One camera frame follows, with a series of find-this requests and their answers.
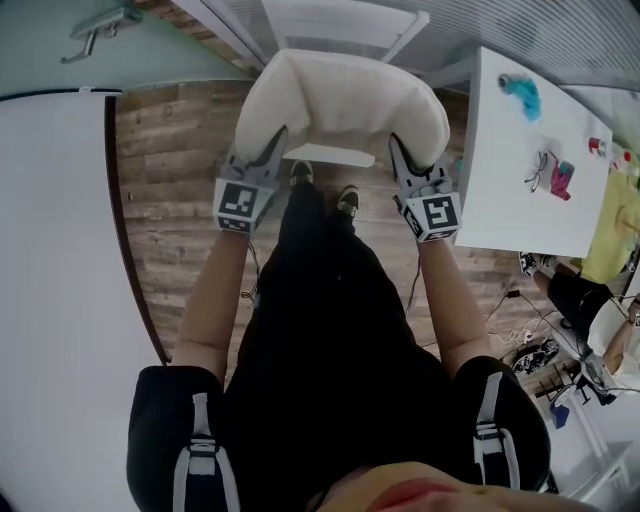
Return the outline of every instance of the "person in white shirt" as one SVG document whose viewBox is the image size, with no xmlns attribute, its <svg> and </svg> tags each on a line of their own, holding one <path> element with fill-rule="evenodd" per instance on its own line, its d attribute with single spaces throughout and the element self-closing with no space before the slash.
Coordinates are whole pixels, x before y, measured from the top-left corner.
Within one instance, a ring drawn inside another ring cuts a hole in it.
<svg viewBox="0 0 640 512">
<path fill-rule="evenodd" d="M 609 288 L 583 279 L 554 256 L 520 253 L 520 268 L 569 322 L 578 342 L 602 358 L 616 387 L 640 389 L 640 294 L 625 311 Z"/>
</svg>

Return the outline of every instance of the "white desk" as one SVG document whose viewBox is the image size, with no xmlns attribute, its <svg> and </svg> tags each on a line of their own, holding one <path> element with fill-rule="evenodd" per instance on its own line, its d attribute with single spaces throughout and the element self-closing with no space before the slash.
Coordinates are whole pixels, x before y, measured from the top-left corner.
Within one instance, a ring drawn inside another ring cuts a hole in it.
<svg viewBox="0 0 640 512">
<path fill-rule="evenodd" d="M 427 79 L 432 87 L 471 76 L 471 98 L 460 174 L 462 229 L 456 245 L 531 251 L 561 256 L 587 255 L 607 180 L 608 162 L 592 155 L 590 137 L 611 143 L 611 130 L 561 89 L 497 53 L 479 48 L 474 59 Z M 522 103 L 497 85 L 501 74 L 527 75 L 536 84 L 542 115 L 527 121 Z M 561 159 L 575 172 L 560 198 L 538 188 L 531 176 L 543 137 L 560 142 Z"/>
</svg>

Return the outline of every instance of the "white marker cube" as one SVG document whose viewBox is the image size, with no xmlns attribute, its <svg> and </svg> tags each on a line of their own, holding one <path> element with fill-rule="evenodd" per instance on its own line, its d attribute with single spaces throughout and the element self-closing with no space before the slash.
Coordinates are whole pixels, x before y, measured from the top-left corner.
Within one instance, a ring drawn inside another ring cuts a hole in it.
<svg viewBox="0 0 640 512">
<path fill-rule="evenodd" d="M 252 235 L 262 222 L 277 189 L 243 181 L 216 180 L 213 216 L 220 229 Z"/>
<path fill-rule="evenodd" d="M 402 216 L 418 242 L 449 238 L 462 227 L 460 196 L 452 192 L 407 199 Z"/>
</svg>

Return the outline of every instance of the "red lips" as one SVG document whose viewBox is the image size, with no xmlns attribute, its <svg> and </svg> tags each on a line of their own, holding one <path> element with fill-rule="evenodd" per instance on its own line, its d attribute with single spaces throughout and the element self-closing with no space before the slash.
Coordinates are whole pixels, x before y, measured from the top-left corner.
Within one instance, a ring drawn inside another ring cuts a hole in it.
<svg viewBox="0 0 640 512">
<path fill-rule="evenodd" d="M 419 501 L 434 492 L 457 492 L 453 487 L 432 482 L 425 478 L 416 478 L 407 480 L 392 487 L 378 496 L 374 502 L 369 505 L 367 512 L 380 512 L 400 505 Z"/>
</svg>

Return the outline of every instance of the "person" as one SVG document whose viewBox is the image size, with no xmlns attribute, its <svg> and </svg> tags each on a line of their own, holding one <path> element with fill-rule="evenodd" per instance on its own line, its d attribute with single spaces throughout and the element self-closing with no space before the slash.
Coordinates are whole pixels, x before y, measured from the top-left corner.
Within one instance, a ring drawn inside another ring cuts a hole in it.
<svg viewBox="0 0 640 512">
<path fill-rule="evenodd" d="M 520 253 L 522 272 L 569 322 L 578 341 L 602 358 L 608 373 L 620 388 L 640 388 L 640 347 L 636 315 L 640 314 L 640 294 L 624 311 L 611 290 L 588 281 L 558 261 L 555 256 Z M 542 268 L 549 269 L 547 276 Z"/>
<path fill-rule="evenodd" d="M 242 233 L 217 235 L 171 366 L 140 374 L 127 457 L 140 510 L 586 510 L 527 492 L 549 475 L 545 423 L 491 355 L 447 243 L 418 245 L 440 362 L 355 236 L 358 190 L 326 216 L 310 164 L 291 186 L 227 389 Z"/>
</svg>

